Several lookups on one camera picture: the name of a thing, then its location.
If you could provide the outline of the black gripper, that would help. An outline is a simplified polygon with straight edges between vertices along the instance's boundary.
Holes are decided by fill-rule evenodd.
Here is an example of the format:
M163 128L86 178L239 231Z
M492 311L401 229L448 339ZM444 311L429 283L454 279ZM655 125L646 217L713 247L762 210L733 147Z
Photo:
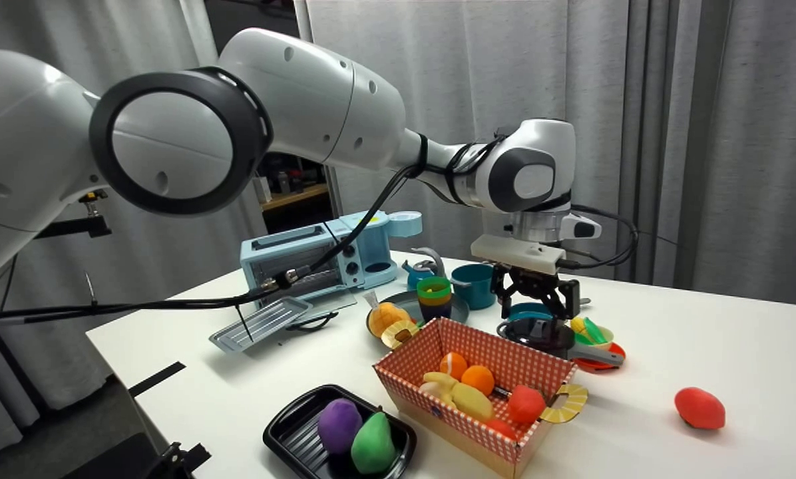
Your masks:
M540 302L553 314L553 347L575 347L570 320L581 314L581 283L561 279L560 275L534 275L510 267L492 270L492 294L500 304L498 330L505 330L513 308L513 297Z

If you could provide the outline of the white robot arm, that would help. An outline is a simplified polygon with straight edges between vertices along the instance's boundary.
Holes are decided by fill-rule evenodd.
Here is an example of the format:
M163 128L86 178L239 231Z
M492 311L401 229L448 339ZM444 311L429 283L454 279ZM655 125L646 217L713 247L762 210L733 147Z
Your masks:
M571 125L524 121L498 142L438 145L406 125L381 76L251 28L207 68L143 73L103 93L0 50L0 270L91 191L148 214L212 214L272 154L386 170L450 205L510 214L516 226L472 253L516 278L557 275L564 246L599 231L571 207Z

